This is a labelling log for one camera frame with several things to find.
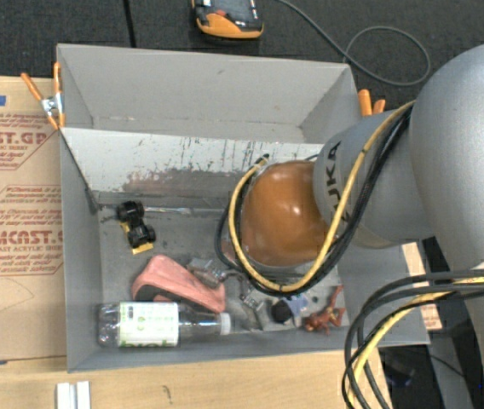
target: gray metal bin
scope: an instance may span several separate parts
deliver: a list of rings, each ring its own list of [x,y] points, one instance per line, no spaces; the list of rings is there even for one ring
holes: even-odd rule
[[[330,336],[293,328],[241,331],[175,349],[104,349],[96,341],[96,309],[130,300],[133,280],[154,254],[183,264],[212,258],[220,210],[259,156],[306,158],[357,123],[349,66],[67,44],[57,55],[66,111],[60,162],[68,371],[341,349],[346,327]],[[154,248],[132,255],[113,209],[127,199],[206,215],[155,214]],[[405,276],[400,247],[351,246],[329,283],[342,281],[348,316],[355,316],[373,291]],[[427,342],[419,313],[383,340]]]

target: black device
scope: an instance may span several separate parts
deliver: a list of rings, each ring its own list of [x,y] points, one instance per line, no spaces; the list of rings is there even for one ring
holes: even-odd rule
[[[263,32],[256,0],[191,0],[197,27],[227,40],[257,39]]]

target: water bottle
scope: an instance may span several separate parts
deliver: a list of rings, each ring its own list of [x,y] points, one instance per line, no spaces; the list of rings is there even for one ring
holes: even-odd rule
[[[181,341],[219,337],[231,331],[227,313],[200,312],[176,302],[116,302],[98,313],[103,347],[176,347]]]

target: bottle label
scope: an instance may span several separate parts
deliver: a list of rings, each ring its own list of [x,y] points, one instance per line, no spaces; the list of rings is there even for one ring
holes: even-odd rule
[[[120,303],[119,347],[175,347],[178,339],[177,303]]]

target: power cord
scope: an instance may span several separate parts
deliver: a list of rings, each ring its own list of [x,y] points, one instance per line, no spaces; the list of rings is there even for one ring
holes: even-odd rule
[[[392,86],[398,86],[398,87],[406,88],[406,87],[409,87],[409,86],[420,84],[421,82],[423,82],[429,76],[429,72],[431,71],[431,59],[429,58],[429,53],[425,49],[425,47],[410,33],[407,33],[405,31],[402,31],[401,29],[398,29],[396,27],[391,27],[391,26],[371,26],[371,27],[367,27],[366,29],[363,29],[362,31],[356,33],[355,36],[350,40],[346,49],[343,49],[314,20],[312,20],[306,13],[304,13],[301,9],[299,9],[293,3],[290,3],[287,0],[274,0],[274,1],[284,4],[289,9],[293,10],[294,12],[299,14],[301,17],[303,17],[338,53],[340,53],[343,56],[343,62],[349,61],[349,63],[351,65],[359,68],[367,76],[374,78],[377,81],[382,82],[383,84],[388,84],[388,85],[392,85]],[[352,56],[350,56],[349,50],[352,47],[352,45],[354,44],[354,42],[359,37],[361,37],[362,35],[364,35],[368,32],[372,32],[372,31],[390,31],[390,32],[398,33],[401,36],[406,37],[411,42],[413,42],[420,49],[420,51],[422,51],[422,55],[423,55],[423,57],[426,61],[426,69],[425,69],[423,75],[420,78],[413,80],[413,81],[410,81],[410,82],[401,82],[401,81],[397,81],[397,80],[390,80],[390,79],[387,79],[387,78],[383,78],[383,77],[379,76],[378,74],[376,74],[374,72],[371,72],[366,66],[360,64],[357,60],[355,60]]]
[[[436,285],[397,291],[398,288],[404,285],[420,283],[421,281],[434,282]],[[345,340],[344,356],[346,370],[343,377],[343,397],[349,407],[353,407],[354,397],[357,398],[362,407],[365,409],[369,407],[357,383],[361,371],[364,370],[381,407],[385,409],[389,408],[374,381],[371,368],[367,365],[369,354],[377,346],[383,335],[411,310],[424,304],[446,301],[446,299],[454,298],[455,296],[461,296],[462,298],[484,296],[484,270],[424,274],[422,276],[405,278],[386,285],[369,297],[361,308],[361,312],[352,322]],[[384,317],[367,337],[364,337],[363,329],[367,316],[384,304],[405,297],[414,298],[401,308],[396,309],[393,313]],[[359,347],[352,354],[352,343],[356,333]]]

